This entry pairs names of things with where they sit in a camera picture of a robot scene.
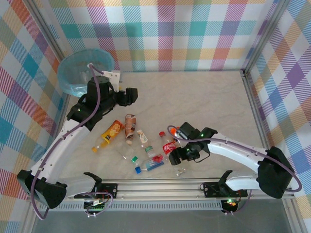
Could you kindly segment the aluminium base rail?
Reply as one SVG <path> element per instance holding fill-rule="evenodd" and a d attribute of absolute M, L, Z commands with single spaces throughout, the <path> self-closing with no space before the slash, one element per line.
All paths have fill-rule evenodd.
<path fill-rule="evenodd" d="M 102 183 L 117 184 L 117 201 L 171 201 L 205 200 L 199 186 L 216 179 L 128 179 L 102 180 Z"/>

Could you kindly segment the aluminium frame corner post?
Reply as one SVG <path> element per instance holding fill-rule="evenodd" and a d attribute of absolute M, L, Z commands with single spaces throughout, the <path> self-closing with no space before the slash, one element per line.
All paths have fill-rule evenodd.
<path fill-rule="evenodd" d="M 22 0 L 59 61 L 73 53 L 51 6 L 52 0 Z"/>
<path fill-rule="evenodd" d="M 259 58 L 259 55 L 263 51 L 264 46 L 270 39 L 272 33 L 274 32 L 278 22 L 280 21 L 283 13 L 285 12 L 287 6 L 289 5 L 291 0 L 278 0 L 276 7 L 274 11 L 271 13 L 270 19 L 267 21 L 265 24 L 263 30 L 262 30 L 262 35 L 253 49 L 252 53 L 250 54 L 250 57 L 247 61 L 247 64 L 244 69 L 242 69 L 244 74 L 247 74 L 250 72 L 252 67 L 255 65 L 256 61 Z"/>

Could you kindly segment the brown label plastic bottle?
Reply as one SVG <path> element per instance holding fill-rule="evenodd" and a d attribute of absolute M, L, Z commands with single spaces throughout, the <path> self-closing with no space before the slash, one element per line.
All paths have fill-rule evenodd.
<path fill-rule="evenodd" d="M 127 114 L 125 116 L 125 142 L 128 145 L 132 145 L 134 131 L 136 128 L 136 116 L 133 114 Z"/>

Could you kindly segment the green left controller board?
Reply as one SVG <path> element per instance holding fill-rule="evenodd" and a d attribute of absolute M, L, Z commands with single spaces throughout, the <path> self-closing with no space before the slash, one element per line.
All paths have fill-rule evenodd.
<path fill-rule="evenodd" d="M 83 209 L 85 212 L 88 211 L 91 215 L 93 215 L 103 210 L 106 206 L 106 203 L 107 200 L 104 199 L 85 201 Z"/>

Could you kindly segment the waste bin with blue liner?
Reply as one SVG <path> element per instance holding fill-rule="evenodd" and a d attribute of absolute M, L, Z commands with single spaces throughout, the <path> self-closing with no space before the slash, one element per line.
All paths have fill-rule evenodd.
<path fill-rule="evenodd" d="M 112 71 L 115 61 L 112 55 L 102 49 L 84 49 L 66 57 L 58 66 L 57 78 L 59 85 L 66 94 L 81 97 L 87 92 L 87 83 L 81 79 L 81 71 L 90 71 L 89 64 L 94 65 L 94 73 L 98 71 Z"/>

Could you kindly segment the crumpled clear plastic bottle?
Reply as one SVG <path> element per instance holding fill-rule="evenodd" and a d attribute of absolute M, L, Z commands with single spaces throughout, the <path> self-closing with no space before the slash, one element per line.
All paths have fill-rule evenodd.
<path fill-rule="evenodd" d="M 179 164 L 173 166 L 174 173 L 177 177 L 182 176 L 188 171 L 188 166 L 186 164 Z"/>

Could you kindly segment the clear bottle with green cap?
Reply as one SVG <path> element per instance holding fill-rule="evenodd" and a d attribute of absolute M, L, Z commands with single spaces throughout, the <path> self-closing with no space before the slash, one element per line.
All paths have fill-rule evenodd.
<path fill-rule="evenodd" d="M 117 152 L 135 167 L 141 166 L 142 160 L 138 158 L 136 152 L 127 143 L 118 143 L 116 145 Z"/>

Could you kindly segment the clear bottle with picture label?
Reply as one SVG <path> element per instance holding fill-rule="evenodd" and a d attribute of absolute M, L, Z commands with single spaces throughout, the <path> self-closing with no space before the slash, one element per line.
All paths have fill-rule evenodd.
<path fill-rule="evenodd" d="M 156 156 L 155 150 L 153 146 L 150 144 L 147 136 L 142 130 L 137 131 L 138 138 L 141 143 L 141 147 L 143 148 L 144 152 L 148 155 L 149 158 Z"/>

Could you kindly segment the red label cola bottle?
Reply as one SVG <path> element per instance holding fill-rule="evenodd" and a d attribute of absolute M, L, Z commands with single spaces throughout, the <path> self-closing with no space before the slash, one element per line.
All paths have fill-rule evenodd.
<path fill-rule="evenodd" d="M 169 157 L 170 153 L 176 149 L 176 146 L 174 144 L 173 138 L 170 135 L 166 135 L 164 131 L 161 131 L 159 133 L 161 142 L 162 142 L 162 148 L 167 157 Z"/>

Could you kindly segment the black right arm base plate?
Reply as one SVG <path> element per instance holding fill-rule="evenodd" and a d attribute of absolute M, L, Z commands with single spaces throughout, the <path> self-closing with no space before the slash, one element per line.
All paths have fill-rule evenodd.
<path fill-rule="evenodd" d="M 239 198 L 248 197 L 246 190 L 223 192 L 217 182 L 201 183 L 199 189 L 204 193 L 205 198 Z"/>

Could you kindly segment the aluminium table side rail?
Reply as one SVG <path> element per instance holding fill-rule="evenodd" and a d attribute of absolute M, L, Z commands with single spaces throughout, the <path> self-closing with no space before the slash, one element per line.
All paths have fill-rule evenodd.
<path fill-rule="evenodd" d="M 240 74 L 250 103 L 250 107 L 253 113 L 253 117 L 256 123 L 256 127 L 259 133 L 262 146 L 270 148 L 270 143 L 268 142 L 267 136 L 265 134 L 264 125 L 259 113 L 258 106 L 255 101 L 255 96 L 251 89 L 250 82 L 243 70 L 240 71 Z M 302 215 L 298 209 L 297 201 L 294 199 L 294 195 L 290 194 L 288 197 L 283 198 L 282 204 L 284 206 L 286 217 L 289 222 L 292 233 L 307 233 L 307 228 L 303 221 Z"/>
<path fill-rule="evenodd" d="M 63 102 L 62 108 L 61 108 L 60 113 L 59 113 L 58 118 L 57 118 L 58 121 L 57 121 L 57 125 L 56 125 L 56 131 L 52 137 L 53 139 L 56 138 L 56 136 L 59 134 L 59 132 L 62 128 L 64 118 L 66 115 L 66 111 L 67 111 L 67 107 L 69 104 L 69 100 L 70 100 L 70 95 L 64 94 L 64 102 Z M 20 230 L 18 231 L 18 233 L 32 233 L 36 219 L 37 219 L 37 215 L 34 212 L 34 208 L 33 208 L 31 201 L 29 200 L 29 201 L 27 201 L 26 215 L 24 217 L 23 224 L 20 227 Z"/>

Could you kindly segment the right controller board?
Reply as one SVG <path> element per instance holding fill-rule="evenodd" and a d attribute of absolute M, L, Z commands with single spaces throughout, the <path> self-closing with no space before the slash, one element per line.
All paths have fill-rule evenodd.
<path fill-rule="evenodd" d="M 222 207 L 228 211 L 236 211 L 239 205 L 239 199 L 225 199 L 222 200 Z"/>

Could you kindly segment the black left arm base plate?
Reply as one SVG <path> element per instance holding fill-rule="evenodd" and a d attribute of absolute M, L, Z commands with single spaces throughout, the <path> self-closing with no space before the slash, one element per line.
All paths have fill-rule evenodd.
<path fill-rule="evenodd" d="M 118 184 L 117 183 L 101 183 L 99 191 L 110 193 L 113 198 L 117 197 Z"/>

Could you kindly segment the orange juice plastic bottle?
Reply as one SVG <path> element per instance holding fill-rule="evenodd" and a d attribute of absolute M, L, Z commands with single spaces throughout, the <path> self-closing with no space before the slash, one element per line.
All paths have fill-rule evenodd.
<path fill-rule="evenodd" d="M 92 147 L 92 151 L 98 153 L 101 149 L 109 145 L 123 129 L 123 124 L 120 121 L 115 120 L 111 126 L 98 137 Z"/>

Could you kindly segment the blue cap blue label bottle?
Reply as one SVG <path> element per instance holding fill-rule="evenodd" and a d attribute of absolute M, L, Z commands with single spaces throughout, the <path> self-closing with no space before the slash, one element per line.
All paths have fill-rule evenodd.
<path fill-rule="evenodd" d="M 135 167 L 135 172 L 137 174 L 142 173 L 143 171 L 151 171 L 154 170 L 160 166 L 164 165 L 164 158 L 163 156 L 156 155 L 152 158 L 149 158 L 145 161 L 143 161 L 139 166 Z"/>

